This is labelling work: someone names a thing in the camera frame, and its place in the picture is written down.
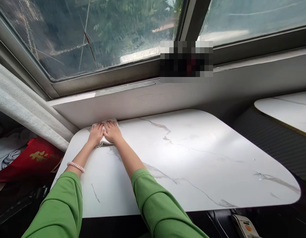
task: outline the green sleeve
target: green sleeve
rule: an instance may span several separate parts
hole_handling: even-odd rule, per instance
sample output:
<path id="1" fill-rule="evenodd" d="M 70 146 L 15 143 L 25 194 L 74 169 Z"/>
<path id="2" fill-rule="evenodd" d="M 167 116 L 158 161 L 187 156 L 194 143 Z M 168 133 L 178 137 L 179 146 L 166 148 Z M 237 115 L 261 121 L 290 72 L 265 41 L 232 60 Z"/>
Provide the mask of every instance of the green sleeve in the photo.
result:
<path id="1" fill-rule="evenodd" d="M 82 222 L 82 194 L 78 176 L 64 172 L 40 205 L 22 238 L 78 238 Z"/>
<path id="2" fill-rule="evenodd" d="M 137 205 L 152 237 L 208 237 L 148 170 L 138 169 L 131 180 Z"/>

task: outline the wall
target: wall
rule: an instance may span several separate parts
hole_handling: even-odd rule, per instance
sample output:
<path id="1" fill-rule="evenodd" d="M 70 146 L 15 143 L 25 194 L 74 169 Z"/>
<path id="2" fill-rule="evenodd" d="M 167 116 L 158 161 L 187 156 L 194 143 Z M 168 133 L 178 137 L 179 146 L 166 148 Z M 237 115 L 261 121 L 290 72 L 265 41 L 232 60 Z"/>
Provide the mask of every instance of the wall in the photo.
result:
<path id="1" fill-rule="evenodd" d="M 125 120 L 187 108 L 207 111 L 229 124 L 257 99 L 301 91 L 306 91 L 306 54 L 214 72 L 204 83 L 155 84 L 50 103 L 78 128 L 113 117 Z"/>

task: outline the red bag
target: red bag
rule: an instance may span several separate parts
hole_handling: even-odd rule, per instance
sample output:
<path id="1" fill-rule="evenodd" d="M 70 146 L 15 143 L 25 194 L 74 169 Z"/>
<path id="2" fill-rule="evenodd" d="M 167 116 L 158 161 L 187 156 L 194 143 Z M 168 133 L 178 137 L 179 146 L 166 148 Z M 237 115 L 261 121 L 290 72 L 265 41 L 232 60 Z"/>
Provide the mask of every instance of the red bag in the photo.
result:
<path id="1" fill-rule="evenodd" d="M 27 148 L 0 171 L 0 182 L 19 181 L 27 177 L 44 179 L 56 173 L 64 153 L 41 137 L 28 142 Z"/>

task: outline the electronic device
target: electronic device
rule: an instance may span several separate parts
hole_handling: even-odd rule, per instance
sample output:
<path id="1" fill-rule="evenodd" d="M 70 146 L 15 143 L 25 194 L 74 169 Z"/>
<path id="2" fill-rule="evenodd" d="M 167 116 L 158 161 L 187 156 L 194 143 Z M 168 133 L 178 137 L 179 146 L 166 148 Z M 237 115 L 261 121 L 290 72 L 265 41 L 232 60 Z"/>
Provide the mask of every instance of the electronic device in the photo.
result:
<path id="1" fill-rule="evenodd" d="M 249 218 L 235 214 L 231 218 L 241 238 L 261 238 Z"/>

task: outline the window frame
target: window frame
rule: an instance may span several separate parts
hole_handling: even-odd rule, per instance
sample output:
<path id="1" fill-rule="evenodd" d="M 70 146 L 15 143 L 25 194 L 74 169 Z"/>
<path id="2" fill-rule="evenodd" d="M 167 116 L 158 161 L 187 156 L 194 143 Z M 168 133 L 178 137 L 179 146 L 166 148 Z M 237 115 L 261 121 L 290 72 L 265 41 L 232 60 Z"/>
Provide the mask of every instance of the window frame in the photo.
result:
<path id="1" fill-rule="evenodd" d="M 184 0 L 175 40 L 196 41 L 211 0 Z M 43 67 L 20 40 L 17 33 L 0 13 L 0 42 L 16 58 L 51 99 L 82 92 L 95 91 L 160 76 L 160 57 L 115 66 L 103 71 L 51 82 Z M 264 35 L 248 40 L 216 46 L 213 49 L 214 67 L 239 60 L 260 57 L 306 46 L 306 26 Z"/>
<path id="2" fill-rule="evenodd" d="M 183 1 L 182 13 L 177 25 L 175 40 L 180 39 L 183 21 L 186 15 L 188 0 Z M 160 74 L 160 57 L 152 57 L 133 63 L 114 66 L 99 72 L 72 77 L 61 81 L 50 81 L 48 73 L 36 61 L 27 46 L 22 42 L 16 31 L 0 13 L 0 41 L 29 72 L 51 99 L 78 94 L 97 89 L 104 89 L 156 78 Z"/>

